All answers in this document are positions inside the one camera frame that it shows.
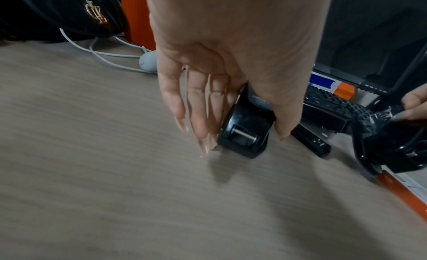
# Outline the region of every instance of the computer monitor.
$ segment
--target computer monitor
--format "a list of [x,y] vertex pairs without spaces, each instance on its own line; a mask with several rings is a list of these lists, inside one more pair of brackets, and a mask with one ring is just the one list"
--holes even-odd
[[332,0],[313,71],[375,94],[427,58],[427,0]]

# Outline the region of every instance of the black keyboard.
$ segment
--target black keyboard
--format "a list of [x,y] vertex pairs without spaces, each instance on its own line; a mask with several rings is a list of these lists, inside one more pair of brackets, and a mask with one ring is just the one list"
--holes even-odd
[[372,114],[365,107],[344,100],[333,93],[309,86],[304,99],[302,120],[336,133],[350,133],[353,116]]

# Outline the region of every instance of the table surface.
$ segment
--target table surface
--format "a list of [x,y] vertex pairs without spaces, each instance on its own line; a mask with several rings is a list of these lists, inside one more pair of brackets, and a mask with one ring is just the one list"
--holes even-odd
[[427,224],[348,137],[325,160],[276,136],[201,158],[156,76],[68,43],[2,43],[0,105],[1,259],[426,259]]

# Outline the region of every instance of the human hand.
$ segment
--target human hand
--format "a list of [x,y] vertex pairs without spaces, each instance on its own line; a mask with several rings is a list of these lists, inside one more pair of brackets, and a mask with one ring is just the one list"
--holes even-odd
[[[182,66],[189,120],[203,154],[249,81],[270,103],[275,129],[299,123],[330,0],[148,0],[160,90],[183,132]],[[205,88],[209,85],[208,103]]]
[[405,111],[395,115],[393,121],[420,121],[427,120],[427,84],[424,84],[407,93],[402,98]]

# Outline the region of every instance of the gold letter emblem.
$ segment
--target gold letter emblem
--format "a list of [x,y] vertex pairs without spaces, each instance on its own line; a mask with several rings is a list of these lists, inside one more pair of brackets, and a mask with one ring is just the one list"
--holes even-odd
[[101,13],[101,7],[93,5],[92,1],[86,1],[86,11],[89,16],[98,21],[99,24],[108,24],[108,20]]

